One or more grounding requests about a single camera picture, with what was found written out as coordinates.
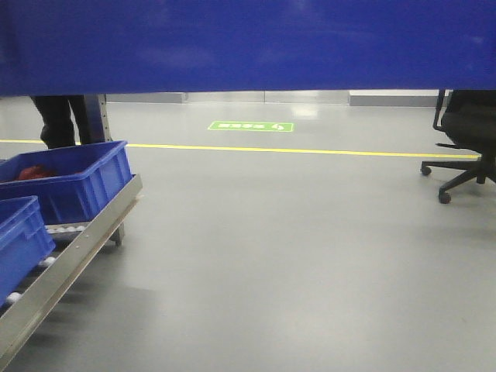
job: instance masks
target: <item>green floor sign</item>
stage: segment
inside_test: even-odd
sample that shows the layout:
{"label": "green floor sign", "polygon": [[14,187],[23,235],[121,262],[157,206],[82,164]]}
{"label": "green floor sign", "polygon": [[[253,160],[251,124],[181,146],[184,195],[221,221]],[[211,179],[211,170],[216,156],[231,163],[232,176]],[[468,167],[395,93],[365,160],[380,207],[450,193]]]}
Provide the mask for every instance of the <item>green floor sign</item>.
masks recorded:
{"label": "green floor sign", "polygon": [[254,132],[292,132],[292,122],[213,122],[210,130],[247,130]]}

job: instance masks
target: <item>blue bin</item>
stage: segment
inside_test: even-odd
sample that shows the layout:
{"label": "blue bin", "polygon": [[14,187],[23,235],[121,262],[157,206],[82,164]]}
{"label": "blue bin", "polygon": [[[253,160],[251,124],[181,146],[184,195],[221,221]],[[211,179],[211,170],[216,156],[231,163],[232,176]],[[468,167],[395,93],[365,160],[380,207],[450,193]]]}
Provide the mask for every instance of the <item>blue bin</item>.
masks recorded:
{"label": "blue bin", "polygon": [[0,201],[0,305],[53,248],[36,196]]}
{"label": "blue bin", "polygon": [[[11,181],[42,164],[56,177]],[[0,199],[36,195],[47,225],[93,219],[131,180],[126,141],[21,153],[0,164]]]}

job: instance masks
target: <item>chair wheel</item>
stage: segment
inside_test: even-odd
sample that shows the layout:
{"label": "chair wheel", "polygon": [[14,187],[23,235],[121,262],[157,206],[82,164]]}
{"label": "chair wheel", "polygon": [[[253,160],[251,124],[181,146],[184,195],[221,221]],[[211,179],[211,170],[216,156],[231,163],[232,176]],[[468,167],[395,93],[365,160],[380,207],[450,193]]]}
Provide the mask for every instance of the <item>chair wheel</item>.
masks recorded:
{"label": "chair wheel", "polygon": [[421,168],[420,168],[420,171],[422,172],[422,174],[424,176],[429,176],[432,172],[432,169],[427,167],[426,165],[422,165]]}
{"label": "chair wheel", "polygon": [[438,198],[441,204],[449,204],[451,202],[451,195],[447,192],[440,192]]}

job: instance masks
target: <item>gray epoxy floor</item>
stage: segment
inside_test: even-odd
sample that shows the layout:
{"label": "gray epoxy floor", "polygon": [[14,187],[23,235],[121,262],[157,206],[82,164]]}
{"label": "gray epoxy floor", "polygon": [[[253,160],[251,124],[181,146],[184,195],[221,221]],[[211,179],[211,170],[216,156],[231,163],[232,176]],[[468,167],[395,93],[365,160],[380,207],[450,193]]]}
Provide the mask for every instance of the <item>gray epoxy floor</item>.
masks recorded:
{"label": "gray epoxy floor", "polygon": [[[430,108],[108,106],[130,143],[441,153]],[[212,120],[295,122],[213,132]],[[36,139],[25,98],[0,136]],[[43,148],[0,144],[0,156]],[[29,371],[494,371],[496,188],[421,158],[128,148],[143,199],[14,359]]]}

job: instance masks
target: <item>person's leg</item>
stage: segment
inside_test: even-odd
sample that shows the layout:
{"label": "person's leg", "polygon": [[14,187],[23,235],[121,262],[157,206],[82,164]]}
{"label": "person's leg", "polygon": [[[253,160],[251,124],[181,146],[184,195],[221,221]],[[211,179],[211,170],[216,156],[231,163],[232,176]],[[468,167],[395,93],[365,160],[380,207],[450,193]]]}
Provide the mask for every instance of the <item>person's leg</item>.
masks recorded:
{"label": "person's leg", "polygon": [[91,129],[88,121],[88,114],[86,113],[86,105],[84,104],[83,95],[69,95],[69,102],[71,103],[72,112],[76,118],[77,130],[79,131],[79,140],[81,145],[91,143]]}
{"label": "person's leg", "polygon": [[74,124],[71,121],[71,109],[64,96],[40,95],[32,100],[43,118],[41,140],[49,149],[74,146]]}

